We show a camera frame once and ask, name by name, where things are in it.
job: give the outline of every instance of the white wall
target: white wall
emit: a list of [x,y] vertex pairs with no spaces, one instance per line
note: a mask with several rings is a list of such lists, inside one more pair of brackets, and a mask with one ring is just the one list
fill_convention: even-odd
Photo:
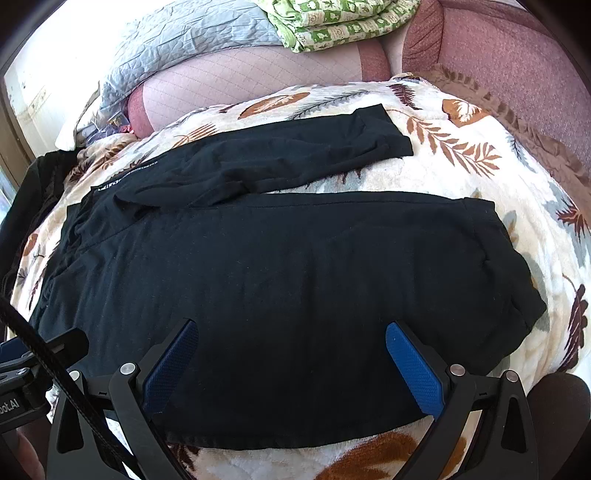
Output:
[[84,102],[109,67],[130,20],[171,0],[67,0],[27,41],[4,79],[35,155],[54,151],[73,105]]

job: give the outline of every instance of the green patterned blanket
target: green patterned blanket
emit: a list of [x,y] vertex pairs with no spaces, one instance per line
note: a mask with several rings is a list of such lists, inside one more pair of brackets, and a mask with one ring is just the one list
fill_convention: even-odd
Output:
[[378,37],[404,25],[421,0],[253,0],[286,48],[323,50]]

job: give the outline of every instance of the white blanket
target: white blanket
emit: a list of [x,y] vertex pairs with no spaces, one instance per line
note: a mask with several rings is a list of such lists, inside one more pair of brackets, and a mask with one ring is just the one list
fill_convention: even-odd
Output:
[[[403,190],[495,202],[496,212],[515,249],[530,266],[534,285],[548,310],[494,374],[507,368],[515,370],[527,392],[546,374],[574,367],[590,348],[589,342],[583,346],[587,330],[585,285],[591,278],[591,233],[587,223],[568,195],[529,154],[515,154],[512,137],[493,117],[424,80],[404,74],[381,83],[293,87],[251,102],[214,106],[190,113],[143,141],[125,146],[130,141],[127,137],[102,152],[97,148],[74,170],[67,180],[66,194],[31,236],[21,261],[13,304],[25,318],[30,317],[47,260],[60,240],[66,207],[79,202],[91,186],[171,148],[217,132],[351,113],[379,103],[398,129],[410,136],[415,155],[391,158],[292,191]],[[475,417],[466,426],[446,475],[461,461],[473,434]],[[386,479],[392,478],[408,459],[430,422],[427,417],[375,437],[297,450],[172,448],[200,480]]]

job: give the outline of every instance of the blue gripper pad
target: blue gripper pad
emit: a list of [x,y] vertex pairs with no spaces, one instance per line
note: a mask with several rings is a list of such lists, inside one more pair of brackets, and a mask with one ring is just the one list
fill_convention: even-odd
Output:
[[396,323],[386,328],[386,348],[421,411],[437,420],[444,405],[441,383]]
[[198,341],[197,325],[188,321],[144,382],[142,409],[146,415],[164,411],[197,350]]

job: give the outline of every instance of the leaf-patterned blanket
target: leaf-patterned blanket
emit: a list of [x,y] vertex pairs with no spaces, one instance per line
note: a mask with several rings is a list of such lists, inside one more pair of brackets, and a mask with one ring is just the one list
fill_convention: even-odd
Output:
[[[493,374],[512,368],[529,391],[546,374],[574,367],[589,351],[589,344],[583,342],[588,307],[585,285],[591,275],[589,226],[574,202],[536,160],[525,151],[515,151],[514,139],[496,119],[410,74],[380,83],[292,87],[251,102],[214,106],[190,113],[143,141],[125,146],[126,142],[117,144],[114,139],[102,152],[97,149],[92,155],[82,155],[83,161],[66,180],[66,193],[29,239],[13,304],[25,318],[30,317],[47,260],[60,240],[66,207],[80,202],[91,186],[171,148],[218,132],[351,113],[379,103],[398,129],[411,138],[415,155],[381,161],[292,192],[403,190],[494,201],[514,247],[530,266],[548,310]],[[378,480],[392,478],[430,422],[427,417],[375,437],[296,450],[171,448],[201,480]],[[461,461],[475,424],[473,414],[446,475]]]
[[385,35],[404,25],[421,0],[253,0],[294,52],[323,50]]

